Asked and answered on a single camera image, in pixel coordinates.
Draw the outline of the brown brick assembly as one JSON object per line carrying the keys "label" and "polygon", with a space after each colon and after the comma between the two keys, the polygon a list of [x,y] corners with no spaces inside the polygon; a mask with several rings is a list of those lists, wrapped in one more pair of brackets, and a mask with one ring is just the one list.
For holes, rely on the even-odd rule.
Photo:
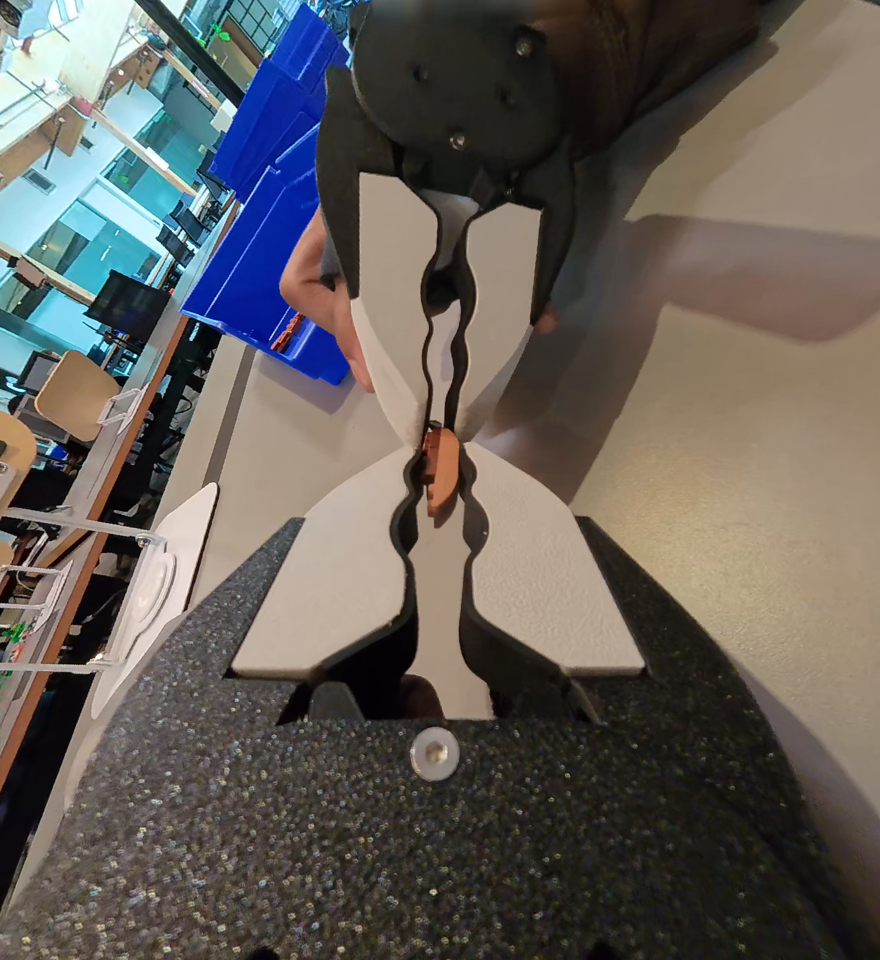
{"label": "brown brick assembly", "polygon": [[461,444],[449,428],[432,421],[422,443],[422,486],[426,514],[435,527],[446,522],[455,508],[460,483]]}

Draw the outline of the beige office chair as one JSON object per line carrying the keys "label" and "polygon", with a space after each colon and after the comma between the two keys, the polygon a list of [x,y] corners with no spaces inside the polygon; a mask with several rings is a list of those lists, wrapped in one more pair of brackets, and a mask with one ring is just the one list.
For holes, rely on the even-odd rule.
{"label": "beige office chair", "polygon": [[92,359],[76,350],[62,354],[34,398],[37,413],[77,441],[98,438],[122,386]]}

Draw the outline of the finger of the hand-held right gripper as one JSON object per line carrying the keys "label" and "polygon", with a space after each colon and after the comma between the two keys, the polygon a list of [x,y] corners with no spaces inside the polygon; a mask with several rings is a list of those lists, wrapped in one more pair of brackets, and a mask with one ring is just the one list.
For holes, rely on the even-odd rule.
{"label": "finger of the hand-held right gripper", "polygon": [[541,217],[538,209],[507,202],[467,226],[473,307],[452,427],[459,439],[482,430],[530,341]]}
{"label": "finger of the hand-held right gripper", "polygon": [[353,325],[376,399],[406,447],[421,447],[430,423],[445,418],[460,305],[429,306],[425,282],[436,265],[452,264],[464,225],[464,197],[420,197],[397,177],[359,176]]}

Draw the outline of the person's right forearm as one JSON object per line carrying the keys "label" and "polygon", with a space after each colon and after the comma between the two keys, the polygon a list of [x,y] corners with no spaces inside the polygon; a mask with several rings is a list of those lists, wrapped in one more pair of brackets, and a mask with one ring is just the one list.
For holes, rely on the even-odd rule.
{"label": "person's right forearm", "polygon": [[542,1],[532,26],[557,67],[574,162],[759,35],[761,1]]}

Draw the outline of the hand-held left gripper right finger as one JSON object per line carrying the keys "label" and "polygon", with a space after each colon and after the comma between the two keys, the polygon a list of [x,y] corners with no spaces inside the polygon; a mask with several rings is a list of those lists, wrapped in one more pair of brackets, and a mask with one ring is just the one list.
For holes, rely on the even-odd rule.
{"label": "hand-held left gripper right finger", "polygon": [[586,534],[550,489],[474,441],[461,452],[459,641],[488,684],[635,676],[645,660]]}

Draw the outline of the black computer monitor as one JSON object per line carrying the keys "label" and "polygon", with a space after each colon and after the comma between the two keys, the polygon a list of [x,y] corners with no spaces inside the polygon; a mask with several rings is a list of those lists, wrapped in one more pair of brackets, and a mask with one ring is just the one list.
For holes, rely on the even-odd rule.
{"label": "black computer monitor", "polygon": [[167,309],[171,293],[117,270],[109,275],[84,316],[146,344]]}

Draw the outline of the blue plastic bin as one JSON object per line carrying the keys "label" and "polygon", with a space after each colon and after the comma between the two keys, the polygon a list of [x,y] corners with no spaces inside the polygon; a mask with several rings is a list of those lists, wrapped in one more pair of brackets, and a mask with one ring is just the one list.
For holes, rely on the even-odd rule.
{"label": "blue plastic bin", "polygon": [[182,304],[182,314],[304,376],[337,386],[350,367],[334,336],[296,319],[280,290],[290,255],[318,207],[318,121],[297,121],[265,166]]}

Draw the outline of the grey desk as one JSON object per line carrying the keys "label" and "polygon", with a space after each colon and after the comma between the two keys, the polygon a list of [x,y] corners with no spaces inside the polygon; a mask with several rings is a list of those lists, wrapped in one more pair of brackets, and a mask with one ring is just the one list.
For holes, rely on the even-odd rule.
{"label": "grey desk", "polygon": [[482,720],[458,501],[412,549],[446,719],[280,722],[242,678],[302,522],[401,442],[241,380],[198,605],[100,709],[0,958],[880,958],[880,6],[759,37],[580,166],[476,440],[566,503],[649,666]]}

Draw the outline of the stack of blue bins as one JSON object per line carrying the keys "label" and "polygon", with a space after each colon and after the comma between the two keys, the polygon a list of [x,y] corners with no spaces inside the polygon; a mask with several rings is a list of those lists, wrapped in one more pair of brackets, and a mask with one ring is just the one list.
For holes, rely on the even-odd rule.
{"label": "stack of blue bins", "polygon": [[300,6],[258,66],[210,162],[211,174],[242,204],[266,169],[319,124],[326,73],[348,63],[343,40],[317,12]]}

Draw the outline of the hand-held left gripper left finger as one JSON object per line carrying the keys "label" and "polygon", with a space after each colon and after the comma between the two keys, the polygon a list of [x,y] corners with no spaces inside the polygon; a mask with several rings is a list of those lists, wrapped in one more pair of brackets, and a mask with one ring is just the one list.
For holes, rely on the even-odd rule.
{"label": "hand-held left gripper left finger", "polygon": [[411,447],[350,477],[306,514],[231,662],[248,679],[307,681],[402,621],[410,547],[400,533]]}

